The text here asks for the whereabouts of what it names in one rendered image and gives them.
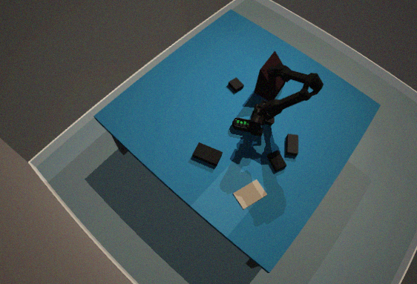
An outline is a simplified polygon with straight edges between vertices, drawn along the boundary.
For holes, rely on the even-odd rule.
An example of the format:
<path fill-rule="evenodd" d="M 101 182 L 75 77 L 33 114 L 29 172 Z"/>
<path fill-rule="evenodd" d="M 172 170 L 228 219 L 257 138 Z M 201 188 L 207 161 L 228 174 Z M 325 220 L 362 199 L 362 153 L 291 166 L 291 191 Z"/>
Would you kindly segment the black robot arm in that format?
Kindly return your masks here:
<path fill-rule="evenodd" d="M 303 87 L 301 91 L 292 94 L 286 98 L 273 99 L 270 101 L 263 100 L 257 105 L 256 112 L 253 114 L 249 124 L 253 128 L 259 128 L 260 125 L 273 125 L 275 123 L 275 116 L 277 116 L 284 108 L 292 106 L 302 101 L 308 101 L 314 95 L 316 95 L 323 87 L 323 82 L 317 73 L 305 73 L 295 72 L 289 69 L 286 65 L 278 63 L 277 67 L 272 65 L 268 70 L 271 80 L 280 76 L 284 82 L 288 82 L 290 79 L 302 82 Z M 310 93 L 309 87 L 313 89 Z"/>

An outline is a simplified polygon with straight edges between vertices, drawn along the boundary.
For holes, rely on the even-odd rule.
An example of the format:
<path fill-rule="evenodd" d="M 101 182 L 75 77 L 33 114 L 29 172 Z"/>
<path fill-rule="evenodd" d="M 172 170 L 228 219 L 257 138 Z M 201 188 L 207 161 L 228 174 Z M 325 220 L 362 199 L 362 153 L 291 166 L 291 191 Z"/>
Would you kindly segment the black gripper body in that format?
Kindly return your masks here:
<path fill-rule="evenodd" d="M 257 109 L 257 105 L 258 104 L 255 105 L 255 112 L 256 112 L 256 109 Z M 263 129 L 262 129 L 261 126 L 259 128 L 253 128 L 252 127 L 251 135 L 262 136 L 262 133 L 263 133 Z"/>

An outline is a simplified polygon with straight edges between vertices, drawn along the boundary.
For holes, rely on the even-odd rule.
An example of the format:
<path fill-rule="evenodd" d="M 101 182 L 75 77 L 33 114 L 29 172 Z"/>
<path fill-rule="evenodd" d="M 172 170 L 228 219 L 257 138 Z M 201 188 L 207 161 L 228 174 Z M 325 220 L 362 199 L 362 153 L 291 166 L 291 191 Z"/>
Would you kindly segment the dark grey switch panel with green rocker switches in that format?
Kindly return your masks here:
<path fill-rule="evenodd" d="M 249 124 L 249 119 L 235 118 L 232 122 L 232 126 L 235 130 L 245 131 L 251 133 L 252 126 Z"/>

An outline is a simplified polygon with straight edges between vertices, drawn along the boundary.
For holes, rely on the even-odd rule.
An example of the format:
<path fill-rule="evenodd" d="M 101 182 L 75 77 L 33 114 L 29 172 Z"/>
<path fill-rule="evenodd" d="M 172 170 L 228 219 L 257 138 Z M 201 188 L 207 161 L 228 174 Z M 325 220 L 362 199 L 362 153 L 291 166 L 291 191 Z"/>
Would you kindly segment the beige flat rectangular block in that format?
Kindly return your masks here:
<path fill-rule="evenodd" d="M 233 194 L 243 209 L 268 195 L 257 179 L 238 191 L 235 191 Z"/>

